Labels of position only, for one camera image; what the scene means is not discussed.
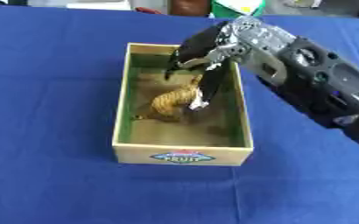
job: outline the open box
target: open box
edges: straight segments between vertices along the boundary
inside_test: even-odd
[[[236,63],[210,105],[194,122],[133,120],[157,95],[187,84],[201,71],[164,71],[177,45],[129,43],[116,113],[113,148],[119,163],[167,165],[241,165],[253,140]]]

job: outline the robotic hand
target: robotic hand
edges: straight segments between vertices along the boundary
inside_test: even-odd
[[[213,99],[233,60],[298,111],[325,128],[342,129],[359,143],[359,68],[307,38],[242,16],[221,22],[173,52],[165,78],[179,69],[202,68],[191,110]]]

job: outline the blue tablecloth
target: blue tablecloth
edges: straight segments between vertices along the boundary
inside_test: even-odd
[[[359,65],[359,19],[264,20]],[[0,7],[0,223],[359,223],[359,145],[245,70],[255,152],[243,166],[114,162],[126,44],[178,44],[213,23]]]

